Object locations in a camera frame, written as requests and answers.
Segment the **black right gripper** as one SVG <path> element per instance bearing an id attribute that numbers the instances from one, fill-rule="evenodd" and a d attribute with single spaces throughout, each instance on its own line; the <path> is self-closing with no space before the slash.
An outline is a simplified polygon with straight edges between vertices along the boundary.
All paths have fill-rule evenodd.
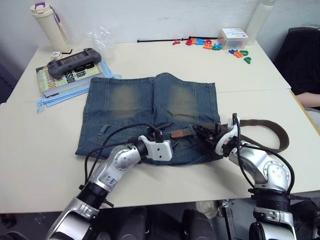
<path id="1" fill-rule="evenodd" d="M 195 124 L 192 126 L 195 133 L 199 136 L 198 138 L 207 145 L 215 150 L 220 139 L 225 135 L 225 128 L 218 123 L 209 124 Z"/>

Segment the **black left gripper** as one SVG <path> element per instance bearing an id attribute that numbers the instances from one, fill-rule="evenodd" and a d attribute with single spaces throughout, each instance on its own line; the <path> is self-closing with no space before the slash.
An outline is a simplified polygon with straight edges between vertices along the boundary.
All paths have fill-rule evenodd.
<path id="1" fill-rule="evenodd" d="M 172 130 L 169 130 L 169 128 L 173 127 L 174 125 L 175 123 L 159 123 L 153 127 L 153 130 L 161 131 L 163 140 L 171 141 Z M 179 140 L 173 140 L 171 142 L 172 148 L 177 147 L 179 143 L 180 143 Z"/>

